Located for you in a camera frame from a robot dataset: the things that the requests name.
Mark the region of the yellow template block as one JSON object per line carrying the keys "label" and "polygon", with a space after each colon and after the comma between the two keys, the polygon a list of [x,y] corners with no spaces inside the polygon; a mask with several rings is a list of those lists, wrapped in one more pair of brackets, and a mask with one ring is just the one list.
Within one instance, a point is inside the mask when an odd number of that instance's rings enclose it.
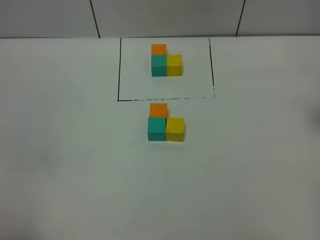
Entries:
{"label": "yellow template block", "polygon": [[168,54],[166,56],[166,74],[167,76],[182,76],[183,58],[181,54]]}

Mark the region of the teal template block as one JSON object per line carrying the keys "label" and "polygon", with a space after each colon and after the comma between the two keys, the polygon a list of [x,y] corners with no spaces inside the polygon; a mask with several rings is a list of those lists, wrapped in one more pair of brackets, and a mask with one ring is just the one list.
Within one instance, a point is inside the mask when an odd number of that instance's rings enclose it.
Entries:
{"label": "teal template block", "polygon": [[167,56],[151,55],[151,75],[152,77],[167,76]]}

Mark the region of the orange template block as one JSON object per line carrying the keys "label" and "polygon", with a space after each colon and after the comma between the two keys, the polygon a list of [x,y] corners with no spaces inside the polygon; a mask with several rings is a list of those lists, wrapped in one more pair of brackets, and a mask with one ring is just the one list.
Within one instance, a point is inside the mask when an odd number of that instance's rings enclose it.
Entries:
{"label": "orange template block", "polygon": [[151,45],[151,55],[166,55],[167,54],[167,45],[166,44],[152,44]]}

